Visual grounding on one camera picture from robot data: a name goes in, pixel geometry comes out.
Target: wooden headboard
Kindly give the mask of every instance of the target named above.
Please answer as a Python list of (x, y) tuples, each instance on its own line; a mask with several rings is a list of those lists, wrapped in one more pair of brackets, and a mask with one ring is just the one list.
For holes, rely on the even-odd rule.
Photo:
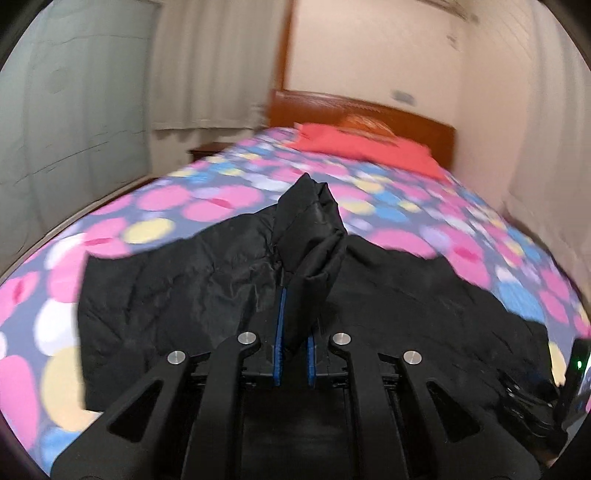
[(396, 135), (428, 146), (443, 168), (451, 168), (456, 129), (414, 113), (337, 95), (293, 90), (273, 90), (268, 111), (271, 127), (293, 127), (294, 123), (337, 125), (349, 113), (384, 122)]

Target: black jacket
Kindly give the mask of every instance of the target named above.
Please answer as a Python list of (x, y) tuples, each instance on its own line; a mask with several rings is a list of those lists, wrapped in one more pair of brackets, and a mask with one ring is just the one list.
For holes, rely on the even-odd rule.
[(418, 350), (467, 403), (493, 408), (499, 372), (555, 394), (543, 325), (508, 313), (443, 257), (347, 237), (327, 185), (305, 174), (260, 212), (133, 257), (89, 259), (78, 306), (86, 407), (104, 410), (159, 356), (207, 352), (246, 330), (281, 286), (287, 352), (319, 318), (327, 335), (345, 331), (380, 353)]

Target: bed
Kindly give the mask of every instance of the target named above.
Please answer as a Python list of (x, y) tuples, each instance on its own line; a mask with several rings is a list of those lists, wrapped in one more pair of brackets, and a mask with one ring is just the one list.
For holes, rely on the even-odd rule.
[(271, 125), (79, 219), (0, 286), (0, 410), (33, 460), (56, 456), (95, 418), (83, 409), (76, 300), (89, 254), (121, 257), (188, 237), (277, 201), (303, 172), (328, 182), (347, 230), (385, 248), (445, 255), (459, 275), (507, 309), (544, 323), (554, 374), (564, 380), (575, 336), (589, 335), (576, 292), (553, 260), (448, 174), (449, 183), (284, 144), (294, 122), (334, 123), (344, 112), (385, 121), (427, 144), (448, 167), (454, 130), (408, 112), (308, 92), (274, 93)]

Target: wooden nightstand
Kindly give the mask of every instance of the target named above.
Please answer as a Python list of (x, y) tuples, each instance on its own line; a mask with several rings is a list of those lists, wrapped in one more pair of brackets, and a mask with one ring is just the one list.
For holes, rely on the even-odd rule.
[(216, 153), (220, 153), (225, 148), (231, 147), (233, 143), (224, 143), (224, 142), (213, 142), (208, 143), (205, 145), (201, 145), (201, 147), (192, 148), (189, 150), (189, 154), (193, 156), (193, 161), (200, 160), (201, 158), (211, 157)]

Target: wall outlet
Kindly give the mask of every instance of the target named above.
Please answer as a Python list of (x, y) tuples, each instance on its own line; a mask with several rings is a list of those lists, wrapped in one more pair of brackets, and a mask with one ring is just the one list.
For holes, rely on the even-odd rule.
[(410, 93), (403, 92), (401, 90), (392, 90), (392, 98), (397, 102), (406, 103), (411, 106), (415, 106), (417, 101)]

